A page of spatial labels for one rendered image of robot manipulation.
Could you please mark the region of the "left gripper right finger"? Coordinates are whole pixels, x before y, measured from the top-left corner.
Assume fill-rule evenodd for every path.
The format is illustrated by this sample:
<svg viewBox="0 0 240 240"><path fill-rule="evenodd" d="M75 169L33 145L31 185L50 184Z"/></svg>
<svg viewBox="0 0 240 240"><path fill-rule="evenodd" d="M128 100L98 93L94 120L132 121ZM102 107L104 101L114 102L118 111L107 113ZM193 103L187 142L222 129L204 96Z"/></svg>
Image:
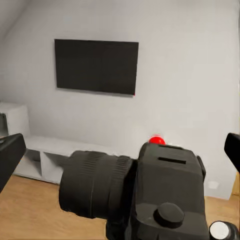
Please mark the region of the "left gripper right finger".
<svg viewBox="0 0 240 240"><path fill-rule="evenodd" d="M228 133L225 140L224 151L240 173L240 135Z"/></svg>

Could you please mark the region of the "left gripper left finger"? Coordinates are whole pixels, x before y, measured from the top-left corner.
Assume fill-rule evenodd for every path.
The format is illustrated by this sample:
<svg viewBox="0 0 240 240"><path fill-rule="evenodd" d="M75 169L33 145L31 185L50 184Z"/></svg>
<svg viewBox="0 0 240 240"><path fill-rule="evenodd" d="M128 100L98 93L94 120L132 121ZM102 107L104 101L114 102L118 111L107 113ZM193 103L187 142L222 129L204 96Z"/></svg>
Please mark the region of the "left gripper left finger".
<svg viewBox="0 0 240 240"><path fill-rule="evenodd" d="M16 133L0 139L0 193L25 152L26 147L22 134Z"/></svg>

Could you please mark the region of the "camera tripod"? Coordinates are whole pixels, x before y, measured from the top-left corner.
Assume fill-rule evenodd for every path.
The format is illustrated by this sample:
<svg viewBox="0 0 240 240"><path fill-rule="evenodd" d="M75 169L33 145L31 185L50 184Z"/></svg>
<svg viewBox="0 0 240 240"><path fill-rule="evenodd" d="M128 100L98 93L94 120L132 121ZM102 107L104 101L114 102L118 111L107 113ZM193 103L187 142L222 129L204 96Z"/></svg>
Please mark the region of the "camera tripod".
<svg viewBox="0 0 240 240"><path fill-rule="evenodd" d="M108 240L125 240L125 229L123 223L114 224L108 221L105 227L105 236Z"/></svg>

